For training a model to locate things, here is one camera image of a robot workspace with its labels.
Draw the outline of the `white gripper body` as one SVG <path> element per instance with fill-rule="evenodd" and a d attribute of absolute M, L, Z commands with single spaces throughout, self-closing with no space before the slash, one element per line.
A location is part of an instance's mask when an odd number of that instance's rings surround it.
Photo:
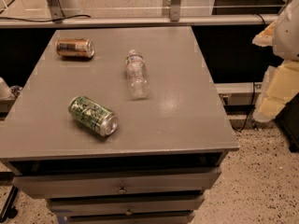
<path fill-rule="evenodd" d="M 273 52 L 284 60 L 299 60 L 299 0 L 279 14 L 273 34 Z"/>

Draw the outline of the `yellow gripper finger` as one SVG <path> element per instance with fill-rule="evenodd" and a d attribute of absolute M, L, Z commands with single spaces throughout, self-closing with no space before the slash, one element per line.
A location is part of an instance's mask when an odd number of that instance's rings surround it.
<path fill-rule="evenodd" d="M 264 73 L 262 91 L 253 111 L 253 119 L 268 122 L 299 93 L 299 62 L 284 61 L 280 66 L 269 66 Z"/>
<path fill-rule="evenodd" d="M 260 47 L 271 46 L 273 44 L 272 39 L 276 24 L 277 22 L 273 21 L 267 25 L 260 33 L 254 36 L 252 43 Z"/>

